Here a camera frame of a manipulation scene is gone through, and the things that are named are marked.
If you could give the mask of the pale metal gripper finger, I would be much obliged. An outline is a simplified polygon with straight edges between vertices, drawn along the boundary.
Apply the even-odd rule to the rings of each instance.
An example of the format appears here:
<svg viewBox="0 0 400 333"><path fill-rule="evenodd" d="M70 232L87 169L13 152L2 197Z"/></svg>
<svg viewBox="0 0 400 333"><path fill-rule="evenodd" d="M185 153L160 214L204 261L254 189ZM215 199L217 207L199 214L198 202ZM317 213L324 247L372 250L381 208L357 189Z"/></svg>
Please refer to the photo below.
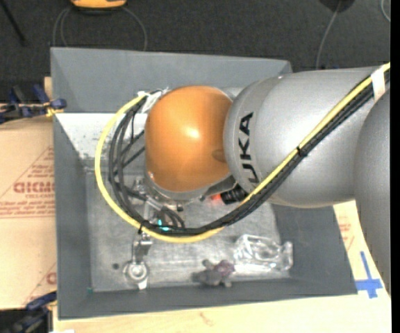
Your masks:
<svg viewBox="0 0 400 333"><path fill-rule="evenodd" d="M144 262L153 244L151 236L147 233L138 234L132 244L132 262L139 264Z"/></svg>

